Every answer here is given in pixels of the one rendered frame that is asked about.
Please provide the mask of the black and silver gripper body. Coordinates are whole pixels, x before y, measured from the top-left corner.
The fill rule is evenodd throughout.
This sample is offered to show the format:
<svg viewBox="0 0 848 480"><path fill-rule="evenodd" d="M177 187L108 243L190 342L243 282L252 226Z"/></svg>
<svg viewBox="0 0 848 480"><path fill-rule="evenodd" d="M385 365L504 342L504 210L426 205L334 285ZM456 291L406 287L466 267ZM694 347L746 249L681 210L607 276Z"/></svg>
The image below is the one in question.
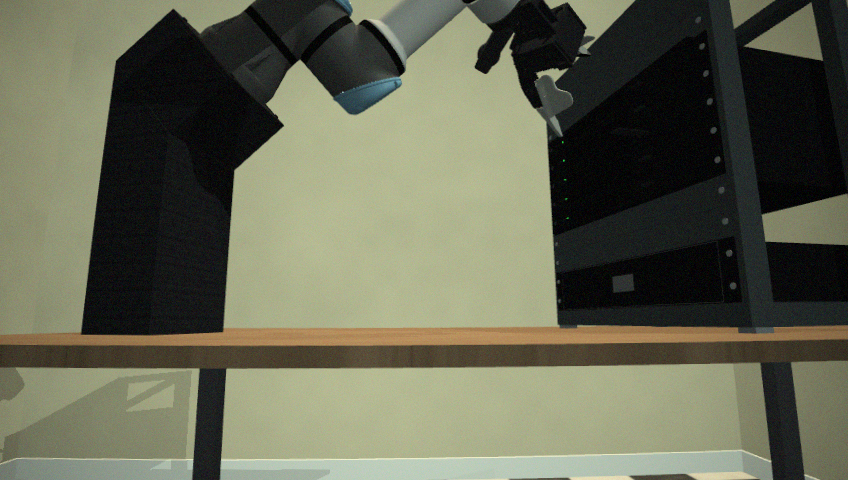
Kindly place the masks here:
<svg viewBox="0 0 848 480"><path fill-rule="evenodd" d="M504 18L486 25L514 30L509 47L514 65L523 63L534 73L573 67L587 28L568 2L550 9L544 0L520 0Z"/></svg>

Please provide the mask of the dark grey server rack frame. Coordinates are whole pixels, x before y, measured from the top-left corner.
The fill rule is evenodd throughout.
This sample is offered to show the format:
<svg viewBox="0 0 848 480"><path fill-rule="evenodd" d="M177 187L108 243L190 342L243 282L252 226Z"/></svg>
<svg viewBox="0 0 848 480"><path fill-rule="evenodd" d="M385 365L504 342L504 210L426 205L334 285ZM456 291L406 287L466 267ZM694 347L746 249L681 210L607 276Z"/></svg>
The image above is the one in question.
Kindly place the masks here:
<svg viewBox="0 0 848 480"><path fill-rule="evenodd" d="M823 61L745 47L811 2ZM560 328L848 325L848 245L762 220L848 194L846 0L735 29L729 0L635 0L587 50L546 123Z"/></svg>

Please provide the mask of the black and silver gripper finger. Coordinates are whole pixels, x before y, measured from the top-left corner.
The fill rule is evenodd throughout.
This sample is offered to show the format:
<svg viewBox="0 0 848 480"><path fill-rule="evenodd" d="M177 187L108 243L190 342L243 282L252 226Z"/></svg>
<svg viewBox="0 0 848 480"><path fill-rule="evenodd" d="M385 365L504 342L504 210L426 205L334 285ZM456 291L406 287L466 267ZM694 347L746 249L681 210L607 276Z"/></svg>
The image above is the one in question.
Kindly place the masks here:
<svg viewBox="0 0 848 480"><path fill-rule="evenodd" d="M515 68L522 91L532 107L559 137L563 137L560 123L555 115L572 106L572 95L558 89L553 77L549 74L544 74L538 79L537 74L526 69L523 63L516 65Z"/></svg>
<svg viewBox="0 0 848 480"><path fill-rule="evenodd" d="M594 39L595 39L595 36L593 36L593 35L583 36L583 39L582 39L582 42L581 42L581 45L580 45L580 48L579 48L579 51L578 51L578 54L577 54L576 57L589 57L589 56L591 56L590 52L583 45L587 44L588 42L590 42Z"/></svg>

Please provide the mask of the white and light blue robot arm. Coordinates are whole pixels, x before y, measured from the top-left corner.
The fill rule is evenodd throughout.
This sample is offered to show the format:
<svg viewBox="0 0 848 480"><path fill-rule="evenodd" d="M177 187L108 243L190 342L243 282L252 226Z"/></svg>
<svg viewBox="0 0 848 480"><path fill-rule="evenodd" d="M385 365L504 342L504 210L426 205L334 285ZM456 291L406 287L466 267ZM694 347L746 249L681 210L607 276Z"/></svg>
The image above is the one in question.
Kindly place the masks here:
<svg viewBox="0 0 848 480"><path fill-rule="evenodd" d="M463 9L489 24L520 0L474 1L399 0L378 20L355 25L348 0L255 0L198 36L263 105L301 60L334 101L357 115L400 87L407 58Z"/></svg>

